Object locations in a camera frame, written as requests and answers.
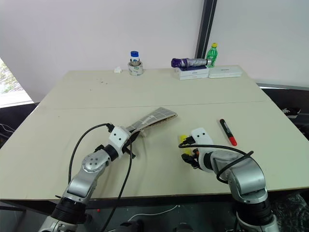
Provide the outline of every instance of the white wall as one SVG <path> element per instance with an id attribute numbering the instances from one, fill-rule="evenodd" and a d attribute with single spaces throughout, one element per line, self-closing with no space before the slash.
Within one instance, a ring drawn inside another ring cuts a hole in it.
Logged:
<path id="1" fill-rule="evenodd" d="M 69 70 L 194 57 L 203 0 L 0 0 L 0 57 L 35 102 Z"/>
<path id="2" fill-rule="evenodd" d="M 308 12 L 308 0 L 218 0 L 216 64 L 239 64 L 260 83 L 309 87 Z"/>

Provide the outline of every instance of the blue bottle cap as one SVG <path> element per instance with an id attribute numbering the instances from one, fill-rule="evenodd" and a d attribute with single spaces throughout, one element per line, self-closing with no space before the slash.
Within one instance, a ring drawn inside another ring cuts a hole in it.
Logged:
<path id="1" fill-rule="evenodd" d="M 131 56 L 132 57 L 139 57 L 139 52 L 138 51 L 131 51 Z"/>

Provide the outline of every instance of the green bottle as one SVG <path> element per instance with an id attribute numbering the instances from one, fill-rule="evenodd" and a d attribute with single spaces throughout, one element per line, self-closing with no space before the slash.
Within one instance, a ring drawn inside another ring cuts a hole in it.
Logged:
<path id="1" fill-rule="evenodd" d="M 208 65 L 209 68 L 212 68 L 214 66 L 214 63 L 216 62 L 218 56 L 217 46 L 217 43 L 213 43 L 211 45 L 211 49 L 207 53 L 206 59 L 211 60 L 211 65 Z"/>

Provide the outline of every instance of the plastic bottle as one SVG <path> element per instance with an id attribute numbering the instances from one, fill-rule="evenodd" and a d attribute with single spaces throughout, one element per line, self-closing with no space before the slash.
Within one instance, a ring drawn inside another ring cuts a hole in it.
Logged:
<path id="1" fill-rule="evenodd" d="M 139 62 L 139 52 L 138 51 L 131 51 L 131 61 L 132 62 Z"/>
<path id="2" fill-rule="evenodd" d="M 215 63 L 217 56 L 218 56 L 217 46 L 218 46 L 217 43 L 213 43 L 211 45 L 211 49 L 208 51 L 207 56 L 206 56 L 206 59 L 211 60 L 211 65 L 208 66 L 210 68 L 212 68 L 214 66 L 214 63 Z"/>

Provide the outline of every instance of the black cable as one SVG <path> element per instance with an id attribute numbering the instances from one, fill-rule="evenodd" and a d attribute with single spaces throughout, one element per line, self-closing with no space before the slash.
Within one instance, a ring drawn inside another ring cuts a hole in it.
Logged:
<path id="1" fill-rule="evenodd" d="M 234 232 L 237 232 L 237 226 L 238 226 L 238 220 L 237 220 L 237 216 L 236 216 L 235 222 L 234 222 Z"/>
<path id="2" fill-rule="evenodd" d="M 75 152 L 78 148 L 78 145 L 81 143 L 81 140 L 85 137 L 85 135 L 87 135 L 90 131 L 92 131 L 93 129 L 95 128 L 98 128 L 98 127 L 103 127 L 103 126 L 107 126 L 108 129 L 109 129 L 109 132 L 111 132 L 111 124 L 110 123 L 103 123 L 103 124 L 99 124 L 99 125 L 96 125 L 90 129 L 88 129 L 81 137 L 80 139 L 78 140 L 77 144 L 75 145 L 75 148 L 73 150 L 73 153 L 71 155 L 71 159 L 70 159 L 70 164 L 69 164 L 69 179 L 68 179 L 68 184 L 71 182 L 71 173 L 72 173 L 72 165 L 73 165 L 73 159 L 74 159 L 74 156 L 75 156 Z"/>
<path id="3" fill-rule="evenodd" d="M 233 147 L 229 147 L 229 146 L 221 146 L 221 145 L 182 145 L 182 144 L 179 144 L 178 145 L 179 148 L 187 148 L 187 147 L 213 147 L 213 148 L 221 148 L 221 149 L 227 149 L 227 150 L 231 150 L 231 151 L 236 151 L 240 154 L 243 155 L 243 157 L 240 157 L 238 158 L 237 160 L 229 163 L 228 165 L 226 165 L 225 167 L 223 167 L 218 173 L 217 173 L 217 180 L 219 180 L 220 182 L 222 183 L 225 183 L 225 184 L 228 184 L 228 182 L 226 180 L 223 180 L 220 178 L 220 175 L 226 171 L 228 168 L 232 167 L 233 165 L 243 161 L 244 159 L 247 159 L 249 158 L 252 154 L 253 154 L 253 151 L 250 151 L 249 153 L 245 153 L 241 150 L 238 150 L 236 148 L 233 148 Z"/>
<path id="4" fill-rule="evenodd" d="M 114 212 L 115 212 L 115 210 L 116 210 L 116 208 L 117 208 L 119 199 L 121 198 L 122 192 L 124 191 L 124 188 L 125 188 L 125 186 L 126 186 L 126 181 L 127 181 L 128 177 L 129 177 L 129 174 L 130 174 L 130 171 L 131 171 L 131 166 L 132 166 L 132 142 L 131 142 L 130 139 L 129 139 L 129 141 L 130 141 L 130 164 L 129 164 L 129 168 L 128 168 L 128 170 L 127 170 L 126 177 L 125 177 L 124 183 L 122 184 L 122 187 L 121 187 L 120 193 L 119 193 L 119 195 L 118 195 L 116 204 L 115 204 L 115 206 L 113 207 L 113 209 L 112 209 L 112 211 L 111 211 L 111 213 L 110 213 L 108 219 L 106 220 L 106 222 L 105 222 L 105 224 L 104 224 L 104 226 L 103 226 L 103 228 L 101 229 L 100 232 L 104 232 L 105 229 L 106 229 L 106 227 L 107 227 L 108 224 L 110 223 L 110 220 L 112 219 L 112 216 L 114 215 Z"/>

